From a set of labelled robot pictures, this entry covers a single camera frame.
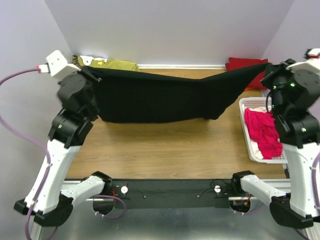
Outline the black floral t-shirt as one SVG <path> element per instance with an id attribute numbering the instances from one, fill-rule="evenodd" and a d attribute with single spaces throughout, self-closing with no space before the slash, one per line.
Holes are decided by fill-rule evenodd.
<path id="1" fill-rule="evenodd" d="M 171 123 L 197 118 L 216 120 L 267 64 L 201 78 L 86 66 L 99 116 L 110 123 Z"/>

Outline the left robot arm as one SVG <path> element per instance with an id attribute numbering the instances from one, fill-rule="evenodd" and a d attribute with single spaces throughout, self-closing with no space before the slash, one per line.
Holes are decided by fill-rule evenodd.
<path id="1" fill-rule="evenodd" d="M 14 209 L 32 215 L 42 227 L 59 227 L 73 208 L 92 196 L 107 197 L 112 179 L 96 171 L 77 185 L 62 189 L 71 162 L 79 152 L 98 118 L 99 109 L 93 83 L 98 79 L 82 68 L 59 79 L 57 97 L 62 109 L 52 120 L 44 158 L 29 194 L 16 201 Z"/>

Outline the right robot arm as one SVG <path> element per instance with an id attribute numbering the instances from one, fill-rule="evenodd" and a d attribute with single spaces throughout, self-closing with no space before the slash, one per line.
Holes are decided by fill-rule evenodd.
<path id="1" fill-rule="evenodd" d="M 320 96 L 320 60 L 287 59 L 270 65 L 262 84 L 270 90 L 275 128 L 287 158 L 290 192 L 279 190 L 251 171 L 233 174 L 230 191 L 250 193 L 269 207 L 277 224 L 294 229 L 320 220 L 320 123 L 309 107 Z"/>

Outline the olive green folded t-shirt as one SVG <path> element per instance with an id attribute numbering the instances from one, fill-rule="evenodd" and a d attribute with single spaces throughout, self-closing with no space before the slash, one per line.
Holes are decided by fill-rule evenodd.
<path id="1" fill-rule="evenodd" d="M 80 67 L 140 72 L 138 65 L 134 62 L 107 59 L 103 57 L 73 55 L 72 63 Z"/>

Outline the red folded t-shirt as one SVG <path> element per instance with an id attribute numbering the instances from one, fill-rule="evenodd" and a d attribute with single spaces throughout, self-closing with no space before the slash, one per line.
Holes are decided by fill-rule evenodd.
<path id="1" fill-rule="evenodd" d="M 268 59 L 255 59 L 255 58 L 236 58 L 229 57 L 228 62 L 225 63 L 225 68 L 227 71 L 233 71 L 236 69 L 259 65 L 268 63 Z M 264 71 L 259 73 L 247 87 L 250 87 L 251 90 L 266 90 L 266 88 L 260 83 L 260 80 L 264 76 Z"/>

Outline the pink t-shirt in basket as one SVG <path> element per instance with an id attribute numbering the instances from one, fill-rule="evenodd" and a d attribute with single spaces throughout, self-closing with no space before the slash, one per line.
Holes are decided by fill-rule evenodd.
<path id="1" fill-rule="evenodd" d="M 262 113 L 244 109 L 244 122 L 251 140 L 257 142 L 263 155 L 262 160 L 278 158 L 283 153 L 283 145 L 275 127 L 271 113 Z"/>

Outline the white plastic basket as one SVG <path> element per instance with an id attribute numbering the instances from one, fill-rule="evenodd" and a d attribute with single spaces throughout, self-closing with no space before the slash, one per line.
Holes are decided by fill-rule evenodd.
<path id="1" fill-rule="evenodd" d="M 251 161 L 286 164 L 287 158 L 271 114 L 271 101 L 265 97 L 239 100 L 240 121 Z"/>

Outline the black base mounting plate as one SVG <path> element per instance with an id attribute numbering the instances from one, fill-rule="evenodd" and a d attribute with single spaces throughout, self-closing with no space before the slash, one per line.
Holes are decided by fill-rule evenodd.
<path id="1" fill-rule="evenodd" d="M 229 208 L 247 194 L 232 188 L 230 179 L 114 178 L 103 192 L 115 195 L 127 209 Z"/>

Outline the aluminium frame rail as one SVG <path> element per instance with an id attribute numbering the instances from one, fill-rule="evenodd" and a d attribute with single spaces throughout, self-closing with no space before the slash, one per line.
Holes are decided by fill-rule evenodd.
<path id="1" fill-rule="evenodd" d="M 233 190 L 228 179 L 67 180 L 75 198 L 38 240 L 317 240 L 320 220 Z"/>

